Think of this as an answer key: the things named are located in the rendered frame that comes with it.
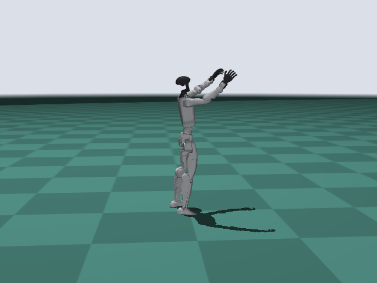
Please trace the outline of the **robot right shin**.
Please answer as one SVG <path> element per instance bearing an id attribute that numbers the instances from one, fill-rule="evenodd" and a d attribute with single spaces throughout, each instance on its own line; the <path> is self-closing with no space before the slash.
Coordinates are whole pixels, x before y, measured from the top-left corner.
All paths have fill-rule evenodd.
<path id="1" fill-rule="evenodd" d="M 181 195 L 183 197 L 182 209 L 184 208 L 185 210 L 187 210 L 187 205 L 189 203 L 189 198 L 191 195 L 192 184 L 193 184 L 193 178 L 192 178 L 192 181 L 190 182 L 189 175 L 182 176 L 182 184 L 181 184 Z"/>

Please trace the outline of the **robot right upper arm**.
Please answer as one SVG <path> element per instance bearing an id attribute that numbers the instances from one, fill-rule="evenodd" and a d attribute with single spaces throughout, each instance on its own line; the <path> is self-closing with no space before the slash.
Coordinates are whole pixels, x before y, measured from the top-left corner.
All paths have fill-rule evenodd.
<path id="1" fill-rule="evenodd" d="M 183 100 L 183 107 L 192 107 L 192 106 L 199 106 L 203 104 L 209 104 L 211 102 L 211 99 L 204 101 L 200 98 L 187 98 Z"/>

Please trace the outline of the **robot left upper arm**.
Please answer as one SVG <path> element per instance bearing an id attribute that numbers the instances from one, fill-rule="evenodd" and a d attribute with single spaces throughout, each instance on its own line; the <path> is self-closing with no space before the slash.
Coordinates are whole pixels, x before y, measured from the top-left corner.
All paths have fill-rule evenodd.
<path id="1" fill-rule="evenodd" d="M 195 96 L 196 94 L 200 94 L 202 92 L 202 89 L 199 87 L 199 86 L 195 86 L 194 90 L 190 90 L 189 92 L 187 92 L 187 94 L 190 96 L 190 97 L 193 97 Z"/>

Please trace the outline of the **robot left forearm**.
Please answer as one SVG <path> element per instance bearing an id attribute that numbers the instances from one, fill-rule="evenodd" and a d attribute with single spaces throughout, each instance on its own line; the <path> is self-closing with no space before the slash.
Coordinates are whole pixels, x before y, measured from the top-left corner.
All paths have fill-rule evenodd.
<path id="1" fill-rule="evenodd" d="M 213 83 L 213 79 L 211 81 L 209 81 L 209 78 L 203 82 L 202 84 L 199 84 L 198 86 L 202 89 L 202 91 L 207 88 L 210 84 Z"/>

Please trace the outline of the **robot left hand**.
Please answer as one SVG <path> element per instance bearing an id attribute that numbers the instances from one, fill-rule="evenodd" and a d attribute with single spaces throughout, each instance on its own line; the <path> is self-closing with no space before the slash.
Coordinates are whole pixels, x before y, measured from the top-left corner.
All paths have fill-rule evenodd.
<path id="1" fill-rule="evenodd" d="M 223 74 L 223 71 L 224 71 L 224 69 L 222 69 L 222 68 L 216 70 L 216 71 L 214 72 L 214 74 L 213 74 L 212 76 L 210 76 L 209 81 L 211 81 L 212 79 L 213 79 L 213 81 L 214 81 L 214 79 L 215 79 L 219 74 Z"/>

